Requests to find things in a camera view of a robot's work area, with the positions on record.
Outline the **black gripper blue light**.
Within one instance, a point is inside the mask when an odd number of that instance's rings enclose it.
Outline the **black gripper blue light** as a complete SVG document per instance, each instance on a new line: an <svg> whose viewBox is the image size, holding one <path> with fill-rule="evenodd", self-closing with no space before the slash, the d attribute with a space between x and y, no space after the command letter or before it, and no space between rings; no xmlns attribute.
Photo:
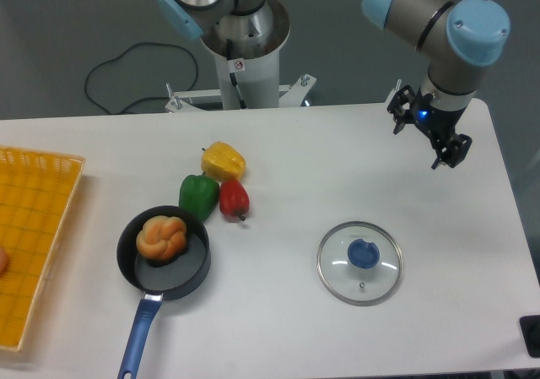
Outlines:
<svg viewBox="0 0 540 379"><path fill-rule="evenodd" d="M455 168L467 156L472 139L466 134L457 134L455 127L466 107L455 111L444 111L434 106L432 94L415 97L409 85L400 88L392 96L386 110L395 123L393 133L399 134L406 125L413 124L431 142L436 158L431 168L439 165Z"/></svg>

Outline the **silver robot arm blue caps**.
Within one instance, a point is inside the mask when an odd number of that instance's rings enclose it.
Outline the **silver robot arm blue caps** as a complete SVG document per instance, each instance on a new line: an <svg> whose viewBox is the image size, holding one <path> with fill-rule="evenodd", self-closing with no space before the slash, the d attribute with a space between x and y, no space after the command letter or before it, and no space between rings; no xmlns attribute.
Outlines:
<svg viewBox="0 0 540 379"><path fill-rule="evenodd" d="M502 54L508 13L491 0L362 0L361 8L378 28L429 59L420 87L398 85L388 103L393 132L415 126L435 152L432 166L456 167L472 145L456 124Z"/></svg>

